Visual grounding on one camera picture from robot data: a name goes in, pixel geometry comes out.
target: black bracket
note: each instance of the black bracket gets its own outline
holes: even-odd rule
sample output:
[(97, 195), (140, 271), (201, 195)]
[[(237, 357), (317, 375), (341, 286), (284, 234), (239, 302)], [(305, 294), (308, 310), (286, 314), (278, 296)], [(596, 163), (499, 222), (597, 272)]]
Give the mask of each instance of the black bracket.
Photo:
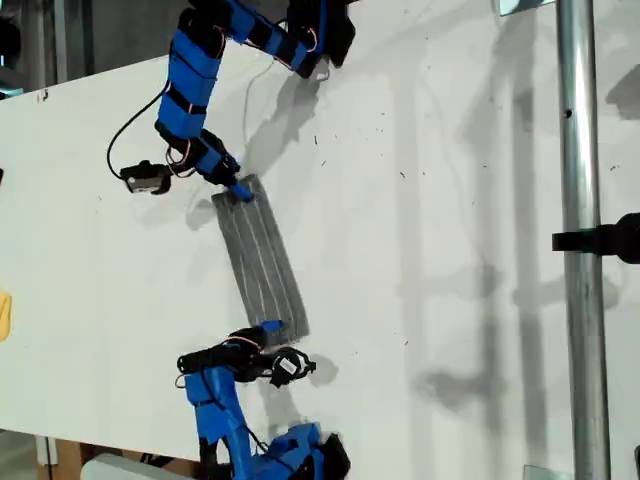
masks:
[(615, 225), (554, 233), (553, 250), (617, 255), (625, 263), (640, 264), (640, 213), (628, 213)]

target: floor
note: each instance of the floor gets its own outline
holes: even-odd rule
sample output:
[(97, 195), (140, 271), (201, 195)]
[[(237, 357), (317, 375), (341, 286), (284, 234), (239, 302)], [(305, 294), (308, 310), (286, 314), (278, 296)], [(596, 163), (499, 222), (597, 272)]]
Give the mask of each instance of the floor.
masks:
[(36, 450), (31, 435), (0, 433), (0, 478), (36, 480)]

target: black clamp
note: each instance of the black clamp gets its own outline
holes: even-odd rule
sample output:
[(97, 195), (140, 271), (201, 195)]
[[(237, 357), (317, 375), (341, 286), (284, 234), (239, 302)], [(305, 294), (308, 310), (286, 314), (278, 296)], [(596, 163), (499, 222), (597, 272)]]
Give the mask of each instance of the black clamp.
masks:
[(553, 250), (600, 256), (617, 255), (625, 263), (640, 264), (640, 213), (628, 213), (615, 225), (554, 233)]
[(283, 347), (275, 352), (275, 359), (271, 367), (271, 385), (280, 388), (294, 380), (306, 377), (316, 370), (316, 363), (293, 347)]
[(162, 195), (171, 188), (171, 170), (166, 165), (143, 160), (138, 165), (120, 170), (120, 177), (131, 193), (148, 192)]

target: black cable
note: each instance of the black cable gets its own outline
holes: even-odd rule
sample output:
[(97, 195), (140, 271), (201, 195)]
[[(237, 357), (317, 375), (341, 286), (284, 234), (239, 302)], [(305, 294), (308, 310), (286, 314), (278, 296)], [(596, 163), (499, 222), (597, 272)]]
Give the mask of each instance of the black cable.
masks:
[(160, 93), (158, 93), (155, 97), (153, 97), (153, 100), (151, 100), (140, 111), (138, 111), (138, 113), (136, 113), (133, 117), (127, 120), (127, 122), (122, 127), (120, 127), (120, 130), (118, 130), (116, 134), (113, 136), (113, 138), (111, 139), (111, 142), (109, 143), (109, 147), (107, 148), (107, 166), (109, 167), (109, 170), (111, 170), (111, 173), (113, 174), (113, 176), (116, 177), (118, 180), (122, 180), (122, 177), (116, 173), (116, 171), (113, 169), (113, 165), (111, 165), (111, 149), (113, 148), (113, 145), (116, 143), (116, 140), (122, 134), (122, 132), (124, 132), (127, 128), (129, 128), (129, 126), (133, 122), (135, 122), (140, 115), (142, 115), (144, 112), (149, 110), (151, 106), (154, 103), (156, 103), (160, 99), (160, 97), (162, 97), (162, 95), (164, 95), (164, 93), (169, 88), (169, 83), (170, 83), (169, 79), (167, 79), (167, 82), (164, 84), (164, 87), (162, 87), (162, 90), (160, 91)]
[(49, 480), (53, 480), (53, 468), (51, 467), (51, 450), (49, 449), (49, 437), (44, 438), (47, 444), (47, 474), (49, 475)]

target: electrical wire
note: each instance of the electrical wire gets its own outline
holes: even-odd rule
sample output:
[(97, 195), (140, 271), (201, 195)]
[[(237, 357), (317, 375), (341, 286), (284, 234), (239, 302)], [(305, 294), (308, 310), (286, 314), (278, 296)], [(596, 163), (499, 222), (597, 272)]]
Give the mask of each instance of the electrical wire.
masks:
[(144, 112), (149, 110), (154, 103), (160, 100), (160, 97), (162, 97), (162, 95), (164, 95), (164, 93), (168, 90), (169, 84), (170, 84), (170, 81), (169, 79), (167, 79), (167, 82), (164, 84), (164, 87), (162, 87), (162, 90), (155, 97), (153, 97), (153, 100), (151, 100), (148, 104), (142, 107), (142, 109), (140, 109), (133, 117), (127, 120), (127, 122), (122, 127), (120, 127), (120, 129), (116, 132), (116, 134), (111, 139), (111, 142), (109, 143), (109, 147), (107, 148), (107, 166), (109, 167), (109, 170), (111, 171), (112, 175), (116, 177), (118, 180), (122, 180), (122, 176), (116, 173), (116, 171), (113, 169), (113, 165), (111, 164), (111, 150), (113, 149), (113, 145), (116, 143), (116, 140), (118, 140), (118, 137), (122, 135), (122, 132), (124, 132), (127, 128), (129, 128), (129, 126), (133, 122), (135, 122), (138, 119), (138, 117), (140, 117), (140, 115), (142, 115)]

